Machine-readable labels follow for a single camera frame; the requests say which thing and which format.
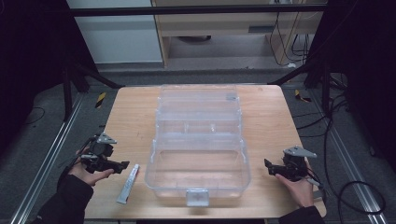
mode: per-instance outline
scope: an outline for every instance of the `wooden table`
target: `wooden table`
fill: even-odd
[[[287,189],[264,166],[264,159],[283,164],[283,149],[301,146],[282,90],[278,86],[237,85],[247,143],[251,183],[240,198],[211,199],[209,207],[187,207],[185,199],[157,198],[145,183],[151,142],[155,137],[155,109],[159,86],[129,87],[119,90],[111,110],[106,133],[118,140],[112,161],[130,161],[120,175],[111,175],[94,187],[86,218],[270,218],[294,209]],[[127,204],[116,203],[134,165],[140,170]],[[322,216],[321,199],[316,206]]]

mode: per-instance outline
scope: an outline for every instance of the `black cloth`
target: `black cloth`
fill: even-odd
[[[324,224],[315,206],[302,207],[279,218],[279,224]]]
[[[91,186],[74,175],[67,175],[32,224],[82,224],[92,195]]]

